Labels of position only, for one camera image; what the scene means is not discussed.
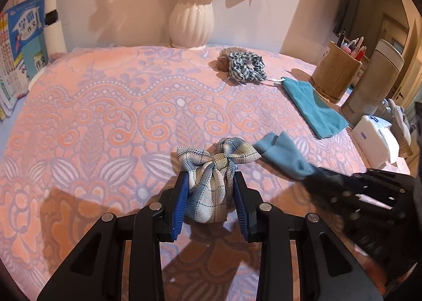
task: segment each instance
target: white ceramic vase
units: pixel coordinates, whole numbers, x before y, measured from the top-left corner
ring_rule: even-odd
[[[179,0],[169,22],[172,46],[201,50],[214,30],[212,0]]]

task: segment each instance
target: swirl pattern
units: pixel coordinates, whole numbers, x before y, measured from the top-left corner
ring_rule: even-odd
[[[365,170],[346,130],[318,140],[283,91],[234,85],[216,72],[220,50],[83,49],[48,66],[0,165],[0,257],[31,300],[101,214],[136,212],[174,185],[178,146],[212,152],[222,137],[254,143],[284,130],[312,164]],[[256,52],[272,78],[314,69]],[[315,209],[300,184],[262,161],[239,168],[249,187],[284,212]],[[255,299],[260,247],[244,242],[234,213],[224,224],[183,224],[177,242],[161,251],[168,300]],[[124,276],[127,288],[127,269]]]

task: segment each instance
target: plaid bow scrunchie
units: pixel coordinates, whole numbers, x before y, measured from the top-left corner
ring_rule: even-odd
[[[189,197],[186,215],[196,222],[227,220],[235,210],[233,177],[238,164],[261,158],[252,145],[240,138],[223,138],[216,154],[203,149],[178,148],[182,170],[189,173]]]

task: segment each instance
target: blue cloth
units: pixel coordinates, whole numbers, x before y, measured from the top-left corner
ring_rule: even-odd
[[[285,132],[281,132],[280,135],[271,132],[258,141],[254,147],[282,174],[295,181],[302,181],[305,177],[318,171],[316,166],[306,161]]]
[[[309,82],[285,77],[282,85],[319,139],[330,138],[349,124],[318,96]]]

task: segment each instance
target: wooden cup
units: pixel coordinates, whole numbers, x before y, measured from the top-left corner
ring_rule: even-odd
[[[361,62],[331,41],[312,74],[310,83],[319,94],[336,104],[351,85],[361,66]]]

